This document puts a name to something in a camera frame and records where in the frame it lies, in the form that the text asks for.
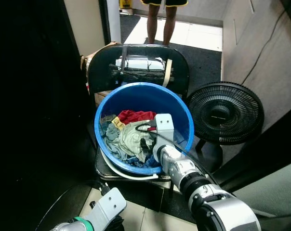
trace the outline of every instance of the red cloth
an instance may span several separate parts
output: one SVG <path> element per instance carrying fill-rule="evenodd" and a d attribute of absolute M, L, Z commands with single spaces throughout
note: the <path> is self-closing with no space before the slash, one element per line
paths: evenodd
<path fill-rule="evenodd" d="M 133 110 L 123 110 L 119 115 L 119 120 L 127 125 L 131 122 L 138 122 L 147 119 L 154 119 L 156 116 L 155 112 L 134 112 Z"/>

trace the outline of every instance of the chair backrest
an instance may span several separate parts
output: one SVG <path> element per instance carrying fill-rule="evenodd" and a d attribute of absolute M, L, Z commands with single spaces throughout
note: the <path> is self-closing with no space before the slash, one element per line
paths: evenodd
<path fill-rule="evenodd" d="M 189 69 L 184 56 L 175 49 L 161 45 L 113 45 L 101 49 L 92 58 L 88 68 L 88 82 L 90 94 L 113 90 L 122 83 L 111 74 L 109 65 L 116 65 L 116 60 L 120 59 L 125 49 L 125 55 L 142 55 L 150 58 L 161 58 L 167 62 L 172 60 L 172 81 L 166 88 L 174 93 L 181 94 L 182 99 L 186 99 L 189 84 Z"/>

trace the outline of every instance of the white floor tile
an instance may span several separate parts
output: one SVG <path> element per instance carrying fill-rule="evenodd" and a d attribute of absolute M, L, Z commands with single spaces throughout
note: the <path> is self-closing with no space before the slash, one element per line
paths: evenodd
<path fill-rule="evenodd" d="M 185 220 L 145 209 L 145 216 L 140 231 L 197 231 L 195 224 Z"/>
<path fill-rule="evenodd" d="M 189 23 L 176 22 L 170 42 L 185 45 L 189 26 Z"/>
<path fill-rule="evenodd" d="M 165 19 L 158 19 L 157 20 L 157 31 L 156 31 L 156 35 L 155 35 L 155 40 L 164 41 L 165 23 L 166 23 Z"/>
<path fill-rule="evenodd" d="M 126 209 L 120 213 L 124 219 L 125 231 L 139 231 L 144 217 L 145 207 L 127 201 Z"/>
<path fill-rule="evenodd" d="M 169 189 L 170 188 L 170 181 L 169 182 L 152 182 L 152 184 L 155 184 L 155 185 L 158 185 L 162 188 L 165 188 L 165 189 Z M 176 191 L 176 192 L 180 192 L 180 190 L 178 189 L 178 187 L 174 186 L 173 187 L 173 190 Z"/>
<path fill-rule="evenodd" d="M 125 44 L 144 44 L 147 38 L 146 30 L 146 17 L 140 17 L 139 22 L 136 24 L 130 35 L 127 37 Z"/>
<path fill-rule="evenodd" d="M 80 212 L 80 216 L 84 217 L 91 212 L 90 202 L 98 201 L 101 198 L 101 192 L 97 189 L 91 189 L 90 194 Z M 145 207 L 127 201 L 127 207 L 120 216 L 124 219 L 123 226 L 125 231 L 140 230 L 142 219 L 144 216 Z"/>
<path fill-rule="evenodd" d="M 86 202 L 83 205 L 83 208 L 79 214 L 80 217 L 84 217 L 88 215 L 91 212 L 90 202 L 91 201 L 98 201 L 101 199 L 102 195 L 101 192 L 97 189 L 91 189 L 90 194 L 86 200 Z"/>
<path fill-rule="evenodd" d="M 186 46 L 222 51 L 223 39 L 221 35 L 209 34 L 190 30 L 186 39 Z"/>
<path fill-rule="evenodd" d="M 221 36 L 223 35 L 223 29 L 221 27 L 215 27 L 215 26 L 190 24 L 189 30 L 196 31 L 196 32 L 215 34 L 215 35 L 221 35 Z"/>

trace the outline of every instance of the black cable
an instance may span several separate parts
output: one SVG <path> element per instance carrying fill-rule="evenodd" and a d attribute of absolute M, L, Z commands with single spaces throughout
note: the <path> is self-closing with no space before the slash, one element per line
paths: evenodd
<path fill-rule="evenodd" d="M 64 193 L 62 193 L 58 199 L 56 199 L 56 201 L 50 206 L 50 208 L 47 210 L 47 212 L 45 213 L 45 215 L 43 216 L 43 218 L 40 220 L 39 224 L 37 225 L 37 227 L 35 228 L 35 231 L 37 231 L 37 229 L 40 227 L 41 223 L 44 221 L 44 219 L 46 218 L 46 216 L 48 215 L 48 213 L 50 212 L 50 210 L 55 206 L 55 204 L 66 194 L 68 193 L 70 190 L 76 188 L 77 186 L 80 185 L 84 185 L 84 184 L 90 184 L 90 183 L 98 183 L 101 187 L 104 187 L 105 185 L 102 182 L 99 182 L 98 180 L 86 180 L 83 181 L 82 183 L 78 183 L 75 185 L 72 185 L 71 187 L 69 187 L 68 189 L 66 189 L 64 191 Z"/>
<path fill-rule="evenodd" d="M 260 56 L 261 56 L 263 50 L 265 49 L 265 47 L 267 46 L 267 44 L 268 44 L 268 43 L 270 42 L 270 40 L 272 39 L 272 37 L 273 37 L 273 35 L 274 35 L 274 32 L 275 32 L 275 29 L 276 29 L 276 26 L 277 26 L 277 24 L 278 24 L 280 18 L 283 16 L 283 14 L 284 14 L 285 12 L 286 12 L 286 9 L 283 10 L 283 12 L 280 14 L 280 16 L 278 17 L 278 19 L 276 20 L 270 38 L 269 38 L 268 41 L 266 41 L 266 43 L 263 45 L 263 47 L 262 47 L 262 49 L 261 49 L 261 51 L 260 51 L 260 53 L 259 53 L 259 55 L 258 55 L 258 57 L 257 57 L 257 59 L 256 59 L 256 61 L 255 61 L 255 63 L 254 63 L 254 65 L 252 66 L 251 70 L 249 71 L 249 73 L 248 73 L 248 74 L 246 75 L 246 77 L 244 78 L 244 80 L 243 80 L 243 82 L 242 82 L 242 85 L 243 85 L 244 82 L 247 80 L 248 76 L 250 76 L 250 74 L 252 73 L 253 69 L 256 67 L 257 62 L 259 61 L 259 58 L 260 58 Z"/>
<path fill-rule="evenodd" d="M 168 141 L 168 142 L 174 144 L 175 147 L 177 147 L 177 148 L 180 149 L 182 152 L 184 152 L 184 153 L 189 157 L 189 159 L 190 159 L 191 161 L 193 161 L 194 164 L 197 165 L 197 166 L 198 166 L 198 167 L 203 171 L 203 174 L 208 174 L 209 177 L 211 178 L 211 180 L 212 180 L 215 184 L 219 185 L 219 184 L 217 183 L 217 181 L 215 180 L 214 176 L 213 176 L 213 175 L 212 175 L 212 174 L 211 174 L 211 173 L 210 173 L 206 168 L 204 168 L 204 167 L 201 165 L 201 163 L 199 163 L 198 160 L 196 160 L 194 157 L 192 157 L 192 156 L 189 154 L 189 152 L 186 151 L 184 148 L 182 148 L 179 144 L 175 143 L 175 142 L 172 141 L 172 140 L 169 140 L 167 137 L 164 137 L 163 135 L 160 135 L 160 134 L 158 134 L 158 133 L 154 133 L 154 132 L 152 132 L 152 131 L 148 131 L 148 130 L 139 130 L 139 129 L 138 129 L 138 128 L 140 128 L 141 126 L 144 126 L 144 125 L 149 125 L 149 124 L 148 124 L 148 123 L 140 124 L 140 125 L 136 126 L 136 130 L 137 130 L 137 131 L 140 131 L 140 132 L 150 133 L 150 134 L 153 134 L 153 135 L 156 135 L 156 136 L 162 137 L 162 138 L 165 139 L 166 141 Z"/>

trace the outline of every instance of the person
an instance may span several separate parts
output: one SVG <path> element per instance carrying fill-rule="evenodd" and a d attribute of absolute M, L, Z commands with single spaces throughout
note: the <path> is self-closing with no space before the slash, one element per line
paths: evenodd
<path fill-rule="evenodd" d="M 143 4 L 149 5 L 149 14 L 147 17 L 147 36 L 149 44 L 154 43 L 157 30 L 157 15 L 159 13 L 159 6 L 161 0 L 141 0 Z M 188 4 L 187 0 L 166 0 L 166 23 L 164 27 L 164 41 L 163 45 L 168 46 L 171 36 L 173 34 L 175 25 L 175 15 L 178 6 L 185 6 Z"/>

